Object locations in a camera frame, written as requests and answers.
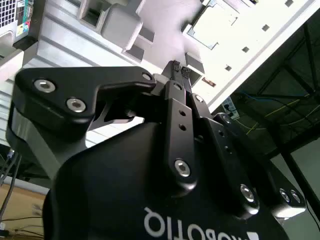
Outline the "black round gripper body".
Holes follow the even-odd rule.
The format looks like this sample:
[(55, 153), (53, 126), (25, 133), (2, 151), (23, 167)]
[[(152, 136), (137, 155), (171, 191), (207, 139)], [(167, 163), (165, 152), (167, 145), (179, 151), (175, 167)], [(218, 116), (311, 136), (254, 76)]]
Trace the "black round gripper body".
[(169, 166), (164, 129), (143, 123), (67, 160), (43, 205), (47, 240), (286, 240), (288, 235), (266, 207), (242, 219), (219, 200), (217, 179), (207, 175), (211, 157), (204, 140), (188, 146), (179, 129), (181, 153), (193, 189), (183, 183), (181, 165)]

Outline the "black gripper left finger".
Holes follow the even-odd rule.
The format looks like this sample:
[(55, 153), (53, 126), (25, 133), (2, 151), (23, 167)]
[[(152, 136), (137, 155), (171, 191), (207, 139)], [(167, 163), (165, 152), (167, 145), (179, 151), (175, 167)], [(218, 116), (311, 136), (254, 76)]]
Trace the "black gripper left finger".
[(25, 158), (37, 160), (53, 181), (62, 165), (138, 125), (163, 127), (164, 158), (189, 176), (192, 159), (175, 160), (178, 130), (194, 140), (192, 108), (182, 75), (169, 62), (162, 74), (138, 66), (27, 68), (17, 73), (6, 137)]

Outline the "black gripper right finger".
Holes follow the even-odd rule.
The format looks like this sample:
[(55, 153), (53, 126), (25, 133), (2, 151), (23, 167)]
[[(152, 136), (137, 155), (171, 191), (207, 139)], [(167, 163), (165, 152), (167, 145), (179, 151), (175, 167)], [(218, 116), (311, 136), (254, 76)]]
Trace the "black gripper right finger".
[(211, 115), (205, 101), (191, 91), (190, 69), (182, 67), (187, 103), (196, 119), (196, 129), (211, 153), (207, 176), (215, 177), (222, 192), (219, 203), (239, 219), (249, 219), (267, 210), (278, 219), (288, 219), (306, 210), (306, 201), (280, 170), (258, 150), (225, 113)]

